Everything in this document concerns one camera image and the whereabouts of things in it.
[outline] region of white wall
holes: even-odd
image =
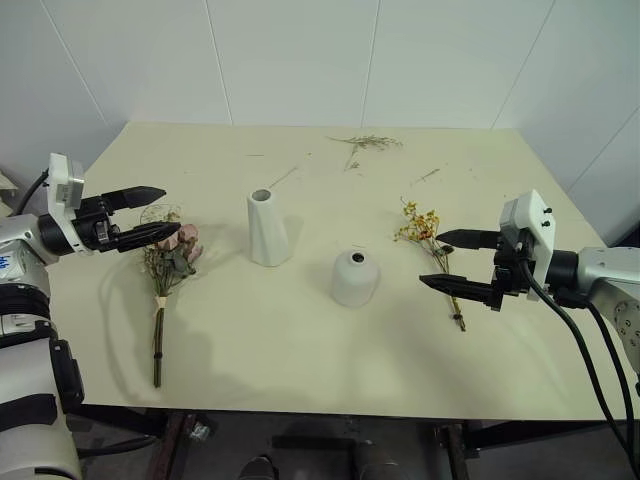
[[[2,0],[0,167],[24,184],[50,151],[88,166],[128,120],[513,127],[613,241],[640,216],[638,10]]]

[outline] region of vase opening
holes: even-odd
[[[256,190],[251,194],[251,198],[253,198],[256,202],[264,202],[271,198],[271,192],[269,190]]]

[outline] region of pink flower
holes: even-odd
[[[198,240],[198,229],[195,225],[187,223],[178,230],[178,237],[181,242],[188,242],[191,239]]]
[[[194,246],[191,251],[189,252],[189,255],[187,255],[187,262],[189,262],[189,265],[191,265],[193,262],[196,261],[196,259],[202,255],[202,246],[201,245],[196,245]]]
[[[160,250],[165,250],[167,252],[173,250],[178,246],[178,243],[180,243],[178,240],[178,233],[179,233],[179,230],[175,232],[173,235],[171,235],[170,237],[167,237],[164,240],[156,243],[156,246]]]

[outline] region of table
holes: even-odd
[[[345,171],[351,146],[329,137],[370,133],[403,146],[358,152],[360,166]],[[265,268],[247,255],[246,196],[276,181],[293,256]],[[495,313],[462,300],[462,333],[446,297],[418,281],[437,272],[433,261],[393,241],[403,225],[401,199],[435,208],[440,231],[497,229],[504,202],[536,188],[553,207],[556,248],[601,245],[516,131],[131,123],[87,172],[85,196],[135,185],[165,188],[160,202],[180,205],[183,222],[199,226],[206,253],[169,298],[160,389],[151,384],[154,302],[140,252],[72,255],[51,267],[53,319],[80,364],[88,403],[602,418],[570,332],[542,302],[507,297]],[[139,209],[121,211],[114,221],[131,228],[139,216]],[[335,257],[354,247],[382,272],[360,309],[328,294]],[[491,259],[488,251],[457,250],[452,272],[489,281]],[[623,418],[600,333],[585,312],[571,314]]]

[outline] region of white vase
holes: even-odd
[[[289,258],[289,239],[275,204],[275,195],[267,189],[256,190],[247,198],[251,260],[275,267]]]
[[[333,265],[331,296],[341,305],[361,307],[367,303],[380,279],[380,268],[362,251],[341,253]]]

